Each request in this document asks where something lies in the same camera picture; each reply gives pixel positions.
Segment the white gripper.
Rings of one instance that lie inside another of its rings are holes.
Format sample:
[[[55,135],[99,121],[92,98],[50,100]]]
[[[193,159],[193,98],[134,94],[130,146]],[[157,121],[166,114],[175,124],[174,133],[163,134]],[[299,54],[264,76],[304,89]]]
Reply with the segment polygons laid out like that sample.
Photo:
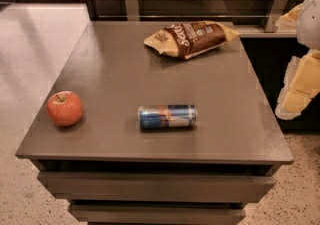
[[[291,58],[277,100],[276,116],[292,120],[320,93],[320,0],[304,0],[280,16],[275,26],[278,31],[297,27],[298,42],[310,48],[302,58]]]

